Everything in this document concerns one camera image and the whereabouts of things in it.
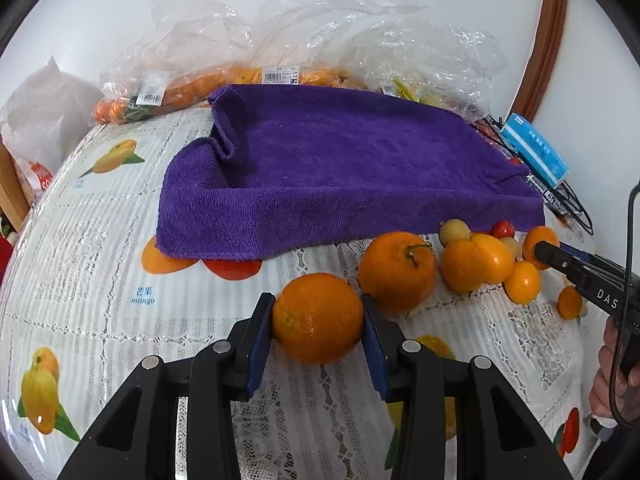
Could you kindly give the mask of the person's right hand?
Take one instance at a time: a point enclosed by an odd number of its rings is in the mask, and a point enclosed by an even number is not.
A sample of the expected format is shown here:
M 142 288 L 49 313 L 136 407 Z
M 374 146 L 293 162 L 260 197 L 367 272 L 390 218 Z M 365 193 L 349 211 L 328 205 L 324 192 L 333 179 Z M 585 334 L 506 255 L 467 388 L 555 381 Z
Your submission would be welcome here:
M 614 318 L 608 318 L 603 333 L 603 346 L 598 352 L 599 368 L 589 393 L 589 405 L 593 416 L 612 418 L 608 387 L 614 382 L 616 405 L 625 418 L 631 420 L 639 416 L 639 364 L 628 375 L 618 370 L 615 378 L 612 378 L 617 333 Z

